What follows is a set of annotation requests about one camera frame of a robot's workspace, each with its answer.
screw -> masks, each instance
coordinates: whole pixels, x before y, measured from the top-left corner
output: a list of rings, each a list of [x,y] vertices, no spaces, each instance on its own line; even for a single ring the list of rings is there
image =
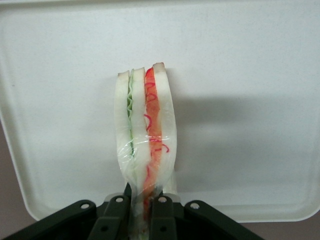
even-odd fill
[[[115,201],[117,203],[122,203],[124,201],[124,199],[122,197],[118,197]]]
[[[167,199],[164,196],[159,197],[158,201],[160,203],[165,203],[167,201]]]
[[[190,207],[191,207],[192,209],[199,209],[199,208],[200,208],[199,204],[198,204],[198,203],[195,203],[195,202],[191,203],[191,204],[190,204]]]
[[[87,209],[90,205],[88,203],[84,203],[80,206],[81,209]]]

white tray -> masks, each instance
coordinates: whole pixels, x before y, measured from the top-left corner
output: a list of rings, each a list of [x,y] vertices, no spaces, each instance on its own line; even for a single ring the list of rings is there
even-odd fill
[[[313,215],[319,39],[317,0],[1,1],[1,122],[27,210],[124,189],[117,73],[164,62],[182,203],[239,222]]]

gray background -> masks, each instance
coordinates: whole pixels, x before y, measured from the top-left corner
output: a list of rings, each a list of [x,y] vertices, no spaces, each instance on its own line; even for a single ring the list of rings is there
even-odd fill
[[[34,222],[24,206],[0,123],[0,239]],[[298,222],[261,222],[243,225],[266,240],[320,240],[320,212]]]

tomato slice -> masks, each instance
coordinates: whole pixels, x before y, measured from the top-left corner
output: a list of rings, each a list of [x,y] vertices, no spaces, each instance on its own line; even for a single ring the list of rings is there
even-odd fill
[[[146,128],[149,137],[151,160],[146,166],[147,176],[143,184],[144,209],[148,211],[149,197],[152,195],[162,154],[162,131],[160,122],[160,104],[153,67],[148,69],[144,80],[145,117],[148,120]]]

plastic-wrapped sandwich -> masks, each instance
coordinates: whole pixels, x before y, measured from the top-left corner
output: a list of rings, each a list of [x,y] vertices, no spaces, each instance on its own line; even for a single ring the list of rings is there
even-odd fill
[[[150,201],[174,171],[177,128],[165,65],[118,74],[114,115],[117,156],[132,189],[133,235],[148,235]]]

